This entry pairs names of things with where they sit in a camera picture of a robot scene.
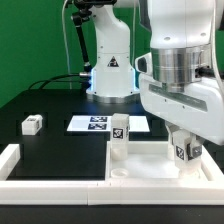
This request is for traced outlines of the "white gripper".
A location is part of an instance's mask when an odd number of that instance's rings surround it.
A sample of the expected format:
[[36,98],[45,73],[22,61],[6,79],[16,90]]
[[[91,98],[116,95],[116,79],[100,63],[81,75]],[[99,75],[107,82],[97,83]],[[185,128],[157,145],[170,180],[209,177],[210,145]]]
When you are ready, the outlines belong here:
[[[135,59],[139,75],[140,99],[143,108],[165,120],[168,142],[177,145],[182,129],[217,145],[224,145],[224,98],[214,79],[203,77],[188,84],[183,93],[171,93],[152,77],[150,53]],[[202,155],[203,141],[194,136],[187,145],[188,160]]]

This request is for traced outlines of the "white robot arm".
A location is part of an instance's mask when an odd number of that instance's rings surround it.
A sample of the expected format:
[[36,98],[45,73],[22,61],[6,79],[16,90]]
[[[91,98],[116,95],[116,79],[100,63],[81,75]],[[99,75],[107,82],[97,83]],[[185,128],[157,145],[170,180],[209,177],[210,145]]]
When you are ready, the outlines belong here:
[[150,52],[136,59],[144,109],[167,122],[179,161],[202,154],[209,140],[224,145],[224,81],[215,32],[224,0],[139,0]]

